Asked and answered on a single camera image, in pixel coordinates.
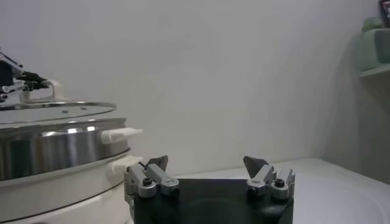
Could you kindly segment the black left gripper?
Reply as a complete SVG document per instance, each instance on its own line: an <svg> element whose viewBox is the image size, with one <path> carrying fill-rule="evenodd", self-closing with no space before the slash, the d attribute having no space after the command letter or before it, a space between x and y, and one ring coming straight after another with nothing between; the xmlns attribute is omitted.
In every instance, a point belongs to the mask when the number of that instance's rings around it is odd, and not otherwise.
<svg viewBox="0 0 390 224"><path fill-rule="evenodd" d="M25 82L14 84L15 79ZM1 87L2 93L34 91L49 88L42 84L46 79L33 72L23 72L23 65L1 52Z"/></svg>

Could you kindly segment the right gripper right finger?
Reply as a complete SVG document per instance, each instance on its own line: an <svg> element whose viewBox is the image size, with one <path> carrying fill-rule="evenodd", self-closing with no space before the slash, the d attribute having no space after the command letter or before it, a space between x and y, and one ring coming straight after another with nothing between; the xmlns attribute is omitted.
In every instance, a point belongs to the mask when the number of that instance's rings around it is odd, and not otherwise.
<svg viewBox="0 0 390 224"><path fill-rule="evenodd" d="M250 178L246 181L247 196L250 199L267 194L274 200L289 200L294 197L295 173L292 169L277 171L264 159L245 156L243 163Z"/></svg>

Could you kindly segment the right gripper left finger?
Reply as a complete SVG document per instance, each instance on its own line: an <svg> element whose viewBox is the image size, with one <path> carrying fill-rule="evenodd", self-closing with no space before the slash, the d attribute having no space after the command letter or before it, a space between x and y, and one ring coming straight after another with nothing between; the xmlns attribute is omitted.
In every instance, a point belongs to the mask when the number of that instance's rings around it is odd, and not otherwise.
<svg viewBox="0 0 390 224"><path fill-rule="evenodd" d="M180 182L165 171L168 156L151 158L146 164L137 162L124 173L125 194L129 197L152 198L159 192L168 197L178 197Z"/></svg>

